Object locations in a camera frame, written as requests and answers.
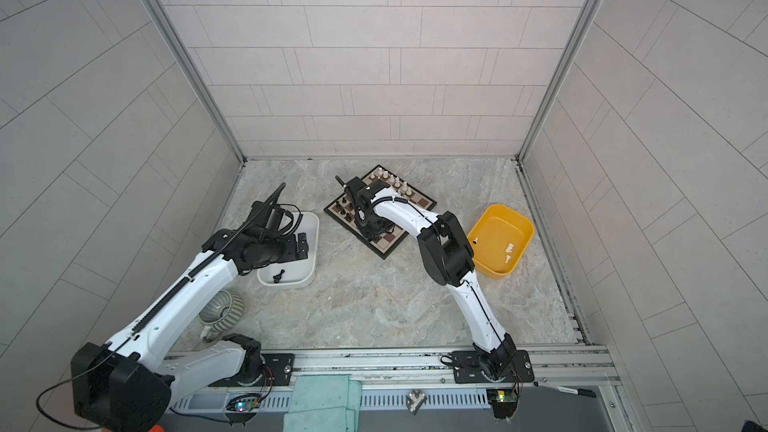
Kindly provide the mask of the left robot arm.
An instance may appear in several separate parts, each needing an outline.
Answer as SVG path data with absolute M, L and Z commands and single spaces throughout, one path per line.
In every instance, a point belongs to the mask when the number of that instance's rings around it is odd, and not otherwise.
M 104 344 L 83 345 L 70 363 L 75 414 L 108 431 L 149 431 L 179 400 L 219 381 L 272 388 L 276 377 L 260 343 L 238 333 L 170 359 L 167 354 L 190 323 L 237 277 L 305 250 L 287 227 L 271 232 L 282 192 L 256 202 L 237 229 L 214 233 L 190 267 L 147 310 Z

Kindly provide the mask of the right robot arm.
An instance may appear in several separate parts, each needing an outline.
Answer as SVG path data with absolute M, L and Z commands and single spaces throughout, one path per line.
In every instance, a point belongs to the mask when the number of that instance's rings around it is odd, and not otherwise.
M 457 303 L 471 332 L 479 371 L 490 382 L 534 382 L 530 361 L 494 315 L 481 290 L 474 252 L 457 217 L 436 214 L 401 196 L 388 183 L 366 183 L 358 177 L 337 178 L 351 205 L 355 228 L 371 242 L 398 227 L 415 238 L 427 274 L 445 286 Z

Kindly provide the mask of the white plastic tray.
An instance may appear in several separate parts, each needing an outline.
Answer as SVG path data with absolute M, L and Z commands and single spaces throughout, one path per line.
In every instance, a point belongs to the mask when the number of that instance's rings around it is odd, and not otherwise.
M 304 212 L 297 232 L 290 238 L 286 255 L 278 263 L 257 270 L 258 281 L 266 287 L 296 289 L 314 279 L 319 238 L 319 218 Z

